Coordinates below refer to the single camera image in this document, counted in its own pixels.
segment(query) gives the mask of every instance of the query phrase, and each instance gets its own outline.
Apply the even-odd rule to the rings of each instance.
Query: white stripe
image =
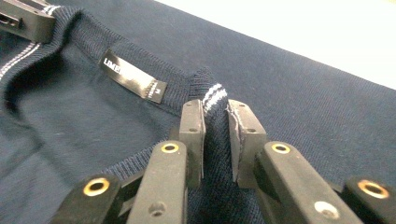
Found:
[[[206,104],[206,101],[209,99],[209,97],[213,94],[213,92],[215,92],[216,90],[220,89],[221,85],[218,83],[214,86],[212,86],[209,91],[207,91],[207,93],[205,94],[204,100],[202,100],[203,105]]]
[[[213,105],[217,104],[219,100],[227,96],[227,92],[225,90],[221,90],[216,92],[216,94],[210,98],[206,105],[204,105],[204,112],[207,114]]]
[[[47,6],[45,7],[42,11],[47,13],[48,15],[52,15],[53,11],[58,8],[55,6]],[[6,72],[14,66],[16,63],[20,62],[27,56],[31,55],[33,52],[35,52],[41,44],[36,44],[36,42],[31,42],[26,49],[24,49],[20,54],[18,54],[16,57],[14,57],[11,61],[6,63],[0,70],[0,81],[3,78],[3,76],[6,74]]]

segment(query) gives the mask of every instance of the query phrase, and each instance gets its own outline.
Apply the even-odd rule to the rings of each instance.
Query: clothing label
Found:
[[[99,62],[100,67],[121,86],[136,93],[143,99],[161,103],[166,90],[166,82],[159,81],[137,67],[116,56],[110,49]]]

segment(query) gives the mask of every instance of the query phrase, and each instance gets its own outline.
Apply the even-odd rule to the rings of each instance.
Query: white surface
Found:
[[[396,90],[396,0],[157,0]]]

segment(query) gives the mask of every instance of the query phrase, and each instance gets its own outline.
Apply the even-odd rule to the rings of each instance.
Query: table surface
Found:
[[[157,0],[396,90],[396,0]]]

